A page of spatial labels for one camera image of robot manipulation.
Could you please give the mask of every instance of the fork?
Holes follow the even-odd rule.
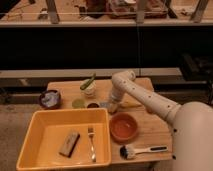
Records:
[[[96,155],[95,155],[95,148],[94,148],[94,144],[93,144],[93,137],[94,137],[95,133],[93,130],[93,127],[88,127],[88,136],[90,138],[91,141],[91,152],[92,152],[92,161],[96,162]]]

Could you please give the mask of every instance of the wooden tabletop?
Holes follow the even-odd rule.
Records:
[[[96,95],[94,98],[86,98],[81,90],[82,81],[66,81],[51,82],[47,89],[59,90],[62,96],[62,109],[71,109],[72,101],[78,98],[84,99],[86,103],[90,102],[106,102],[108,100],[109,91],[112,84],[110,80],[95,80]],[[149,78],[138,78],[136,83],[146,89],[153,90],[152,83]],[[139,125],[139,136],[131,143],[138,148],[166,145],[168,152],[160,153],[143,153],[136,156],[134,160],[124,160],[120,157],[119,149],[121,144],[116,143],[111,138],[112,164],[151,162],[160,160],[169,160],[172,157],[172,137],[168,125],[157,115],[147,112],[146,108],[135,99],[125,94],[121,102],[119,111],[127,112],[132,115]]]

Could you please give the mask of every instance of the yellow tray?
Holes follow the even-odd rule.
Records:
[[[91,143],[87,134],[93,126],[96,163],[91,160]],[[59,149],[71,130],[80,139],[70,158]],[[28,128],[17,170],[50,170],[106,166],[111,162],[108,113],[105,109],[44,110],[34,113]]]

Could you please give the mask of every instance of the black wall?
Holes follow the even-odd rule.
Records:
[[[0,70],[177,67],[213,56],[213,27],[0,28]]]

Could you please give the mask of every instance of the brush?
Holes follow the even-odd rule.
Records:
[[[120,155],[125,159],[133,159],[136,154],[140,153],[154,153],[167,151],[166,146],[152,146],[148,148],[134,148],[132,144],[124,145],[120,148]]]

